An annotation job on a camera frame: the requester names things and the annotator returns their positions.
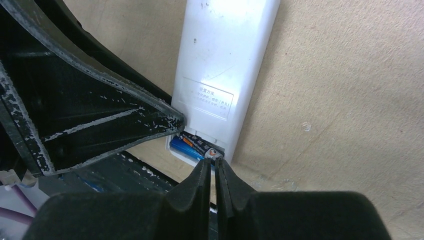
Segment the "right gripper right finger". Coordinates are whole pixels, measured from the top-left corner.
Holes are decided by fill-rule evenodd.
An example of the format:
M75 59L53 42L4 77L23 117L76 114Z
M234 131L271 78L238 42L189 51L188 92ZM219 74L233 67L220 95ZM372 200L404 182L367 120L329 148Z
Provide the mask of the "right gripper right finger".
M371 201L353 191L256 191L214 163L221 240L388 240Z

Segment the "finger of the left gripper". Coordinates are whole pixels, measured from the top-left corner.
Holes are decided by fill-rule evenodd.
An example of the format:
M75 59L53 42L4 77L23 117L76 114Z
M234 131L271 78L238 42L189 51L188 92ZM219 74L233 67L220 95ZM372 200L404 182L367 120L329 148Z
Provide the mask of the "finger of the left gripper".
M62 0L0 3L0 121L35 177L181 132L171 96L85 31Z

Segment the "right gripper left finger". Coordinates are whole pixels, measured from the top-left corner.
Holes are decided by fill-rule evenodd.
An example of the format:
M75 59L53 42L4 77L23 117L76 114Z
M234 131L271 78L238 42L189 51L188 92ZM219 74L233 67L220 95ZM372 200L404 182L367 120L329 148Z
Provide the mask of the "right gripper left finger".
M168 193L64 193L48 199L26 240L206 240L211 161Z

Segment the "black battery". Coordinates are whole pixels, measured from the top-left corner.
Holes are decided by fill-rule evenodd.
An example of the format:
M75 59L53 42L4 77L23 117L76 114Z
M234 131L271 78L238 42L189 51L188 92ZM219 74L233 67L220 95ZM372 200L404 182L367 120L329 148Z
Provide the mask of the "black battery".
M204 159L212 159L215 161L216 159L224 158L224 155L217 148L200 136L183 131L178 135L178 138Z

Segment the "blue battery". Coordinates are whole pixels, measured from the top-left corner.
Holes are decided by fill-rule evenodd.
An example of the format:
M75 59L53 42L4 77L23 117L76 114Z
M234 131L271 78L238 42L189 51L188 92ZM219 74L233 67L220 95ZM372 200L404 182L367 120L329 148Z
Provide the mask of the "blue battery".
M196 161L204 159L204 156L198 153L193 147L184 142L178 136L174 136L170 141L170 147L180 154L186 155L188 158L191 158Z

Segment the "white remote control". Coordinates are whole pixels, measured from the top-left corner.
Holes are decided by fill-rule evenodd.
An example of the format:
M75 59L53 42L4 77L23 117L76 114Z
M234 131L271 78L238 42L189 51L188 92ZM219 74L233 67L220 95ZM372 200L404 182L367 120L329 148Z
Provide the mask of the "white remote control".
M231 162L280 6L278 0L189 0L171 105L185 131Z

